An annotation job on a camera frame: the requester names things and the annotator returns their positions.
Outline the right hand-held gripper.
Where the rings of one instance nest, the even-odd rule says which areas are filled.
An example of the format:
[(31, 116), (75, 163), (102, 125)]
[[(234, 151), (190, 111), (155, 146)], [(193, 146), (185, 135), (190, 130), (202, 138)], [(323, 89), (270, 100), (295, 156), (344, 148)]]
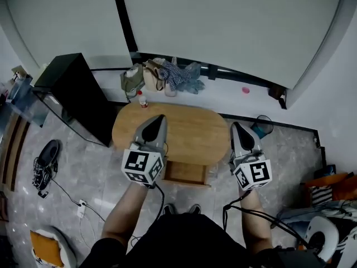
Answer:
[(232, 176), (237, 179), (241, 190), (263, 187), (272, 181), (271, 161), (260, 150), (261, 141), (248, 126), (233, 122), (230, 128), (231, 148), (239, 157), (229, 161)]

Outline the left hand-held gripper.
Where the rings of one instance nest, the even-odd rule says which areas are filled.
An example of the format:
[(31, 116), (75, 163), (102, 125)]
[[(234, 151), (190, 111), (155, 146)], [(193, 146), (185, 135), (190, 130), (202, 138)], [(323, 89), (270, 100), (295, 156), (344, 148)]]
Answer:
[(124, 150), (121, 171), (129, 181), (154, 188), (166, 165), (163, 148), (167, 137), (167, 118), (156, 115), (144, 121), (135, 132), (135, 142)]

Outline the person's right forearm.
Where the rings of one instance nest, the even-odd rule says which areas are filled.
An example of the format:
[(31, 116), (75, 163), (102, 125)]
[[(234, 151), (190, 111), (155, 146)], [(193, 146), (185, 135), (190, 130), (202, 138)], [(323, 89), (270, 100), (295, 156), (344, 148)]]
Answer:
[[(240, 201), (240, 207), (245, 210), (263, 212), (258, 193), (255, 190), (252, 190)], [(242, 212), (242, 230), (246, 248), (251, 255), (273, 248), (271, 228), (266, 219)]]

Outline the person's left forearm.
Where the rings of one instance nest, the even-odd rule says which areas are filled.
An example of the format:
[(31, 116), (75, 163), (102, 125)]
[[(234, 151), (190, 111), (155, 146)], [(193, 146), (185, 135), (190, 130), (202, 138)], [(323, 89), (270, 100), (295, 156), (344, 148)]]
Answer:
[(148, 188), (146, 186), (131, 182), (106, 218), (102, 230), (102, 238), (116, 239), (124, 248), (127, 248), (147, 193)]

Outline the oval wooden table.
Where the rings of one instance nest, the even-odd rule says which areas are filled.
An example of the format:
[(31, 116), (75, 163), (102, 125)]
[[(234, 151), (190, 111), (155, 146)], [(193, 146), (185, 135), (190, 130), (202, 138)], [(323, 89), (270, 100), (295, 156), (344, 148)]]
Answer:
[(199, 107), (150, 102), (124, 106), (118, 113), (112, 140), (127, 149), (136, 129), (149, 118), (163, 114), (167, 119), (168, 160), (196, 165), (214, 165), (229, 149), (228, 124), (218, 113)]

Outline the black mesh waste bin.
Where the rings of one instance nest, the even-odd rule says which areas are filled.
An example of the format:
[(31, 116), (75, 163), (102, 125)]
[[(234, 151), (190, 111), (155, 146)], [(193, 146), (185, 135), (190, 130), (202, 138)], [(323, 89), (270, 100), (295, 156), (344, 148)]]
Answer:
[(273, 132), (274, 125), (268, 116), (260, 115), (255, 119), (250, 129), (262, 139)]

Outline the red label bottle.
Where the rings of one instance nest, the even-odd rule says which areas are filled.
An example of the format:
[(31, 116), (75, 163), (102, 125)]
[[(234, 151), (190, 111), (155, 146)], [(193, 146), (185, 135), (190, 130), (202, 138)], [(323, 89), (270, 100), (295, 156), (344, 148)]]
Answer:
[(148, 107), (148, 101), (147, 98), (144, 96), (141, 90), (138, 91), (138, 100), (142, 108), (147, 108)]

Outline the beige bag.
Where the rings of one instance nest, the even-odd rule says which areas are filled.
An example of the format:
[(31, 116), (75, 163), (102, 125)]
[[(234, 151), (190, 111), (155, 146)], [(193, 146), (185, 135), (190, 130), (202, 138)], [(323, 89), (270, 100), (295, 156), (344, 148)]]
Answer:
[(157, 92), (164, 90), (165, 81), (160, 74), (160, 70), (163, 66), (151, 59), (147, 60), (143, 64), (143, 80), (147, 90), (151, 92)]

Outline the olive green bag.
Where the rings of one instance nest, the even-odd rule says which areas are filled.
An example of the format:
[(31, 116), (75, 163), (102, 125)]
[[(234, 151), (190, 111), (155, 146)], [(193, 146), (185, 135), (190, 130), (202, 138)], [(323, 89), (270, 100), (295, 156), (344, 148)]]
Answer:
[(134, 64), (129, 70), (120, 75), (121, 89), (126, 95), (128, 103), (138, 95), (138, 92), (144, 86), (143, 66)]

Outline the blue plaid shirt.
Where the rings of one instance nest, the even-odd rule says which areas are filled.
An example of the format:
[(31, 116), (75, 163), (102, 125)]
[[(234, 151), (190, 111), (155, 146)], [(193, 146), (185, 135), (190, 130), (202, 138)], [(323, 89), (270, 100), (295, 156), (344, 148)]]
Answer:
[(164, 60), (163, 68), (160, 70), (164, 81), (171, 80), (176, 84), (177, 92), (187, 91), (191, 94), (198, 94), (205, 89), (205, 84), (199, 79), (201, 75), (201, 65), (193, 62), (184, 69), (176, 64)]

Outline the black cabinet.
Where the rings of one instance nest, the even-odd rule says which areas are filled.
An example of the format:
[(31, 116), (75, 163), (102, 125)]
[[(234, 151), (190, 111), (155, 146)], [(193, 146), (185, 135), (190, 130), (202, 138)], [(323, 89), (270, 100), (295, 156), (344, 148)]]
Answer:
[(56, 56), (36, 81), (33, 93), (81, 138), (110, 147), (117, 110), (81, 53)]

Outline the black white striped cushion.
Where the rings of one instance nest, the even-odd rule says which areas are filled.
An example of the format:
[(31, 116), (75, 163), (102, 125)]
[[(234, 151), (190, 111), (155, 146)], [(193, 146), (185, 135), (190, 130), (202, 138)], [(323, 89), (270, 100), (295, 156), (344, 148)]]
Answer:
[(313, 207), (326, 204), (332, 201), (332, 187), (327, 186), (312, 186), (309, 188), (311, 196), (311, 205)]

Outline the blue denim garment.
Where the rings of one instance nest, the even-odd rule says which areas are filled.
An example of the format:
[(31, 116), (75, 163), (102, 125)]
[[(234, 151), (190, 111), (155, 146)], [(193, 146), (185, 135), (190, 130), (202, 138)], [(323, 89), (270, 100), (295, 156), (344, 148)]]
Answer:
[(277, 219), (290, 224), (309, 222), (315, 216), (348, 219), (357, 223), (357, 200), (330, 201), (315, 207), (281, 211), (277, 214)]

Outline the white power strip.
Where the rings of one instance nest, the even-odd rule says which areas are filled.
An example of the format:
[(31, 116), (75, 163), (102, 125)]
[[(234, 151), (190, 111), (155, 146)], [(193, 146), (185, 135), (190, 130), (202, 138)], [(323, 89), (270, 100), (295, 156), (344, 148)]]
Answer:
[(82, 219), (82, 218), (85, 216), (86, 208), (87, 208), (87, 206), (86, 206), (86, 201), (80, 199), (80, 200), (78, 201), (78, 209), (77, 209), (77, 213), (76, 213), (76, 215), (77, 215), (80, 219)]

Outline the person's black trousers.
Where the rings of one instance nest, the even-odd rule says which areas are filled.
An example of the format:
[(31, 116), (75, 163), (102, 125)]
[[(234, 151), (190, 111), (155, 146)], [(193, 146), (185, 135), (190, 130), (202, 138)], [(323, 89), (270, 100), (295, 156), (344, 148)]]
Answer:
[(126, 255), (126, 263), (158, 267), (248, 268), (250, 255), (203, 214), (164, 215)]

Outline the wide white roller blind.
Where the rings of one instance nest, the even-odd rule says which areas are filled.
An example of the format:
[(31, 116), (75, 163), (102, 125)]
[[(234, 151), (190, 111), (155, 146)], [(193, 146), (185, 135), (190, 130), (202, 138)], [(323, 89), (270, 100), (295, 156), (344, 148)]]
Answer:
[(124, 0), (143, 53), (240, 71), (292, 89), (339, 0)]

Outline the person's black top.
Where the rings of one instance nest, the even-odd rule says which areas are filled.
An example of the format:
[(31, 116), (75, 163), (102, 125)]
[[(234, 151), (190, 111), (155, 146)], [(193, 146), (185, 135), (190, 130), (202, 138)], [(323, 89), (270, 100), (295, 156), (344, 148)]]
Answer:
[[(127, 251), (124, 246), (113, 238), (104, 238), (97, 241), (92, 247), (89, 255), (82, 262), (79, 268), (146, 268), (143, 265), (130, 265), (126, 263)], [(148, 268), (184, 268), (159, 265)], [(204, 268), (189, 265), (187, 268)], [(248, 268), (283, 268), (282, 261), (278, 257), (275, 249), (265, 249), (251, 256)]]

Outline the wooden shelf unit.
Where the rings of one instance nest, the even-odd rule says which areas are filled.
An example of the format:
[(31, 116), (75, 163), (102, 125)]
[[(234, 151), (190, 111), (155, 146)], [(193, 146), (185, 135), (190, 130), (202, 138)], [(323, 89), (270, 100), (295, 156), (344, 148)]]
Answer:
[(30, 123), (13, 113), (5, 127), (0, 143), (0, 184), (15, 190), (17, 168)]

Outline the clear plastic container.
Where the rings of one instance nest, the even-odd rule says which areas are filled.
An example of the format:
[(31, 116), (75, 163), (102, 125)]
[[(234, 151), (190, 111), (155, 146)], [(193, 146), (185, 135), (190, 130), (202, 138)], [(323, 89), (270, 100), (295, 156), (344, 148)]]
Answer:
[(6, 98), (6, 103), (14, 108), (24, 111), (33, 103), (32, 77), (26, 75), (23, 79), (17, 79)]

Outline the narrow white roller blind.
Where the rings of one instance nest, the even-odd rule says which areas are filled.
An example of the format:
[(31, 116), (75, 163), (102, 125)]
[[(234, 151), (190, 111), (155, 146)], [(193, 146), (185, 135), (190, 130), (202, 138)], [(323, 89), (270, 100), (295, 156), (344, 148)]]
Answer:
[(132, 66), (115, 0), (6, 1), (37, 65), (81, 53), (91, 69)]

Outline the white chair with orange cushion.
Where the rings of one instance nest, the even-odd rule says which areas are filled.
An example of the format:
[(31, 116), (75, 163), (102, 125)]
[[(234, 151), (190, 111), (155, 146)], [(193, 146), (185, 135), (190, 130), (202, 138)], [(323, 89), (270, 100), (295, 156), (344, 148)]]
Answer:
[(37, 268), (77, 268), (75, 252), (66, 236), (54, 226), (30, 230), (31, 253)]

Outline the black window frame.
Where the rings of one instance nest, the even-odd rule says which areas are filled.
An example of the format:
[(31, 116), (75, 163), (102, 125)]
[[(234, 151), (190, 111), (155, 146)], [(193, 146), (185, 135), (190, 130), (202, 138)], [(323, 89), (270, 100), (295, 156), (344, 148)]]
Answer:
[(136, 44), (134, 34), (131, 28), (130, 19), (128, 16), (126, 4), (124, 0), (115, 0), (117, 11), (120, 19), (120, 23), (122, 25), (123, 34), (125, 41), (128, 46), (129, 52), (137, 52), (138, 46)]

